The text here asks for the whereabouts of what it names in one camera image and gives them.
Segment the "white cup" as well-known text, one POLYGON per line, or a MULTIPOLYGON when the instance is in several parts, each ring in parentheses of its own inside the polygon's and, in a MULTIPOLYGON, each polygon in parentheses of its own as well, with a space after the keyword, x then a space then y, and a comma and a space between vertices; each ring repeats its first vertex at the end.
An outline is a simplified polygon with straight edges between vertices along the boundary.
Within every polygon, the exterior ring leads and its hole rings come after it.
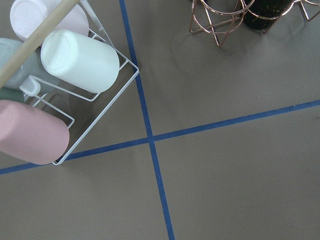
POLYGON ((111 45, 66 29, 45 38, 40 58, 49 74, 93 94, 108 90, 120 71, 111 45))

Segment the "dusty pink cup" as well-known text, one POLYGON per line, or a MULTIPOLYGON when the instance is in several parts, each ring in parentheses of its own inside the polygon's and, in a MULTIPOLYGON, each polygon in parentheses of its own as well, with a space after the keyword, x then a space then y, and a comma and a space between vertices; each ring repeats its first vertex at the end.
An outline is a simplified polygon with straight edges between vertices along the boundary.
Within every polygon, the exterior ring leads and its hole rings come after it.
POLYGON ((1 152, 46 165, 63 155, 69 140, 69 129, 61 119, 24 103, 0 101, 1 152))

